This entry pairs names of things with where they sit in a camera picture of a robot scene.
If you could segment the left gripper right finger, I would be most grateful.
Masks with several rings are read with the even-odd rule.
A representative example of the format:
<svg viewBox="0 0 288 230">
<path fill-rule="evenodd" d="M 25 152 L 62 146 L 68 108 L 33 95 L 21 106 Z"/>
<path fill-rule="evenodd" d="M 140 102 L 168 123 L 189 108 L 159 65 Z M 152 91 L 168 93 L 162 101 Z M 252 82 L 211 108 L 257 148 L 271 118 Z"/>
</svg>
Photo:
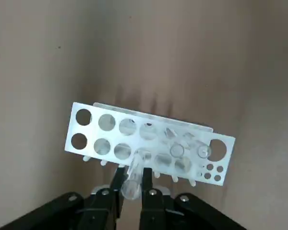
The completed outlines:
<svg viewBox="0 0 288 230">
<path fill-rule="evenodd" d="M 244 230 L 219 210 L 190 193 L 175 198 L 153 187 L 153 172 L 142 177 L 141 230 Z"/>
</svg>

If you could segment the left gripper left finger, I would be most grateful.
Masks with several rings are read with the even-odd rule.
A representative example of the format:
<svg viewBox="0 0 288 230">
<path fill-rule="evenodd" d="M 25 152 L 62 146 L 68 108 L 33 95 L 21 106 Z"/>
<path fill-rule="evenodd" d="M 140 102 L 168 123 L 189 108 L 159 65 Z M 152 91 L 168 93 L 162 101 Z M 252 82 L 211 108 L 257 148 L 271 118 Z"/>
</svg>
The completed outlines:
<svg viewBox="0 0 288 230">
<path fill-rule="evenodd" d="M 125 169 L 118 167 L 110 185 L 95 188 L 86 198 L 65 193 L 1 227 L 2 230 L 114 230 L 123 198 Z"/>
</svg>

